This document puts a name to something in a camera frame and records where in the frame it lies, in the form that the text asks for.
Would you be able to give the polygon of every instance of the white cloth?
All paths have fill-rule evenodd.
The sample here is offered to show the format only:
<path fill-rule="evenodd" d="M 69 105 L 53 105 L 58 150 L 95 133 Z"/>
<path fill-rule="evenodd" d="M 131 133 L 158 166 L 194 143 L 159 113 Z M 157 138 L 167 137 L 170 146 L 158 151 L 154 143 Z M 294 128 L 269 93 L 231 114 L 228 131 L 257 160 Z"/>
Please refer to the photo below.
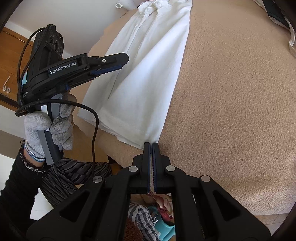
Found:
<path fill-rule="evenodd" d="M 100 128 L 137 148 L 158 142 L 180 72 L 192 0 L 143 3 L 106 55 L 125 52 L 129 62 L 92 81 L 83 104 L 99 116 Z M 78 116 L 94 124 L 88 111 Z"/>

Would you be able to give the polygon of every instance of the striped fabric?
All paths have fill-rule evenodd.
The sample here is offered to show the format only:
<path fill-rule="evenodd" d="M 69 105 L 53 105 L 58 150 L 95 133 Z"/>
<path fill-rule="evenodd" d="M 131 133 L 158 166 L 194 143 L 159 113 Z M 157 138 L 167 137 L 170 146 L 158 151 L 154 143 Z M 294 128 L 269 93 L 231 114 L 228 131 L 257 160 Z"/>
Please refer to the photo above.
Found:
<path fill-rule="evenodd" d="M 44 176 L 40 187 L 43 195 L 53 206 L 57 206 L 77 190 L 75 184 L 84 184 L 91 177 L 92 163 L 63 158 L 52 165 Z M 111 168 L 106 162 L 95 163 L 95 175 L 109 177 Z"/>
<path fill-rule="evenodd" d="M 128 218 L 138 225 L 143 234 L 143 241 L 160 241 L 147 207 L 136 202 L 130 202 Z"/>

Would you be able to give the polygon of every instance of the black sleeve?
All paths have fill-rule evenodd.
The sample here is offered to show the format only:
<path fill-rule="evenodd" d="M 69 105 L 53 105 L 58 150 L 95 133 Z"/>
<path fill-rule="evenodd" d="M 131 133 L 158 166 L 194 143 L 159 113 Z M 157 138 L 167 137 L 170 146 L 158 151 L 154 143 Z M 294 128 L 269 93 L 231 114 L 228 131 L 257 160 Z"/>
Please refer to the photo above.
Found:
<path fill-rule="evenodd" d="M 26 233 L 33 223 L 30 219 L 32 206 L 47 168 L 34 167 L 24 159 L 22 153 L 23 147 L 15 159 L 5 188 L 1 191 L 0 205 L 14 225 Z"/>

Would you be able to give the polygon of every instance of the metal screw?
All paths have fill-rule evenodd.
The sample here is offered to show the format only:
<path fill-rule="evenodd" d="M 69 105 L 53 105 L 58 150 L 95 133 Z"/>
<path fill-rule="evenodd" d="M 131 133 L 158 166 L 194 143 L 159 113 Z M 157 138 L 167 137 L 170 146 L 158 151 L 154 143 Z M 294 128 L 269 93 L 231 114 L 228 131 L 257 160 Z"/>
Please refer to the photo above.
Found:
<path fill-rule="evenodd" d="M 172 165 L 166 166 L 166 170 L 169 172 L 173 172 L 176 168 Z"/>
<path fill-rule="evenodd" d="M 100 183 L 103 180 L 101 176 L 95 176 L 93 177 L 93 182 L 94 183 Z"/>
<path fill-rule="evenodd" d="M 128 168 L 128 170 L 129 170 L 130 172 L 136 172 L 136 171 L 138 170 L 138 168 L 137 168 L 136 166 L 130 166 L 130 167 Z"/>
<path fill-rule="evenodd" d="M 207 183 L 207 182 L 209 182 L 209 181 L 211 180 L 211 178 L 210 178 L 209 176 L 207 176 L 207 175 L 203 175 L 203 176 L 201 177 L 201 180 L 202 180 L 203 182 Z"/>

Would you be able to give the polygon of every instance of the gloved hand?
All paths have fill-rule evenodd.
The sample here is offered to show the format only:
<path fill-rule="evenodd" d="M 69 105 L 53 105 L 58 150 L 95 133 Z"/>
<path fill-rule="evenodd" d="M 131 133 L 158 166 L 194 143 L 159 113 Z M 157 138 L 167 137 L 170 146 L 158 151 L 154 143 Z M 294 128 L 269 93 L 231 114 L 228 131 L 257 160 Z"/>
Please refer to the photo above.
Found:
<path fill-rule="evenodd" d="M 66 94 L 63 99 L 76 101 L 74 95 Z M 71 114 L 75 106 L 61 104 L 59 106 L 59 116 L 51 122 L 49 116 L 43 112 L 30 113 L 25 116 L 25 148 L 35 160 L 42 161 L 45 154 L 42 149 L 38 131 L 45 131 L 49 128 L 54 144 L 62 145 L 66 150 L 73 147 L 73 115 Z"/>

